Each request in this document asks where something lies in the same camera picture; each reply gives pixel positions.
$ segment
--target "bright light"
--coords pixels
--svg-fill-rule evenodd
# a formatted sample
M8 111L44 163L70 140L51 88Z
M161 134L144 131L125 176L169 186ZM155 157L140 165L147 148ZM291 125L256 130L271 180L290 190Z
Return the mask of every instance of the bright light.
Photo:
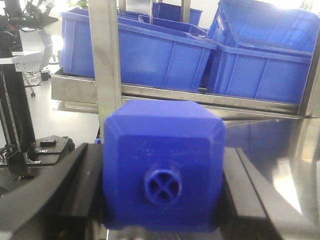
M298 9L301 6L301 0L260 0L261 2L266 2L273 4L281 9Z
M57 36L57 35L52 35L51 36L52 42L53 42L53 51L59 51L64 47L64 40L62 37Z
M44 12L44 11L47 10L46 6L43 6L43 5L40 5L40 6L39 6L39 9L40 9L42 12Z

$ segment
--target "blue plastic crate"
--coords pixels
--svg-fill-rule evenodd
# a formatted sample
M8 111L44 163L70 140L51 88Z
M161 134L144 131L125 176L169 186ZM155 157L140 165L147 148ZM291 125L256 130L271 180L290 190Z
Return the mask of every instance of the blue plastic crate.
M311 57L218 46L207 88L210 92L299 104Z
M152 6L152 15L158 19L167 19L181 22L181 6L155 2ZM202 10L190 9L190 24L199 25Z
M255 0L220 0L208 37L224 45L267 52L313 53L320 18Z
M64 72L94 77L88 11L77 9L76 13L61 15ZM199 88L211 49L216 49L216 44L189 33L125 17L118 20L123 82L189 91Z
M150 16L140 15L138 17L138 20L142 23L148 24L150 22ZM202 36L207 35L207 32L201 29L200 27L189 24L189 23L185 23L185 22L171 21L167 19L154 17L152 19L152 24L160 27L168 28L168 29L179 30L185 33L191 33L194 35L202 35Z
M191 101L131 100L106 119L104 137L107 228L214 229L225 144L219 117Z
M135 11L126 11L125 14L118 13L119 16L125 17L125 18L131 18L134 20L138 20L139 16L149 16L148 14L143 14L141 12L135 12Z

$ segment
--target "reflective metal surface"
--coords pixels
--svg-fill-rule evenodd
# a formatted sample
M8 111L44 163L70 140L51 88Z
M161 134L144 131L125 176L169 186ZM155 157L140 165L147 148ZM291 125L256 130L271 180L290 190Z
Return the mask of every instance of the reflective metal surface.
M97 88L93 78L54 74L51 87L52 99L97 104Z
M299 106L290 103L272 102L234 96L215 95L208 92L187 92L178 90L158 89L141 85L122 85L123 96L136 96L151 99L190 100L200 104L250 109L265 112L295 115Z
M320 117L320 35L314 49L311 66L306 81L304 94L299 109L300 116Z
M227 115L231 115L233 118L238 113L245 113L246 116L259 116L255 119L261 119L260 116L267 116L269 119L270 116L297 118L294 115L297 114L299 109L299 106L295 104L214 95L206 92L204 89L201 89L201 92L187 92L122 84L122 103L125 102L124 100L133 98L190 100L202 104L207 109L214 108L221 110L222 108L228 108L229 114ZM65 75L59 70L52 76L52 99L90 104L96 103L98 99L95 81L90 77Z
M282 197L319 226L320 119L237 122L226 122L227 147L242 148Z
M89 0L89 17L100 130L121 106L121 76L116 0Z
M181 0L181 21L184 23L190 23L190 6L191 0Z

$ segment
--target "cable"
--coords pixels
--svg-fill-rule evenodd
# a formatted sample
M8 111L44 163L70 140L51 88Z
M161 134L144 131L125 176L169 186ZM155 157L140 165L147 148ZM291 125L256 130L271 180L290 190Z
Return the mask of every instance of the cable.
M18 123L19 123L19 126L20 126L20 143L19 143L19 147L17 148L17 150L16 150L13 154L11 154L10 156L7 156L7 157L5 157L5 158L2 158L2 159L0 159L0 160L7 160L7 159L9 159L9 158L12 158L12 157L13 157L14 155L16 155L16 154L19 152L19 150L21 149L22 138L23 138L23 129L22 129L22 124L21 124L19 115L16 114L16 118L17 118Z
M41 83L42 83L42 78L41 78L41 81L38 83L38 84L36 84L36 85L26 85L25 87L26 88L34 88L34 87L38 87L38 86L41 86Z

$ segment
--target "white floor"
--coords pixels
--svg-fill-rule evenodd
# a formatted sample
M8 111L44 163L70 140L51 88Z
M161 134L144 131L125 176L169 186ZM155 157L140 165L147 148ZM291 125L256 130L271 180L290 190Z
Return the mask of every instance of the white floor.
M26 89L35 137L37 139L50 135L68 136L73 139L75 146L82 143L93 143L99 128L98 115L53 110L57 101L51 99L51 80L44 81L34 88L35 97L31 90ZM2 128L0 128L0 147L6 144Z

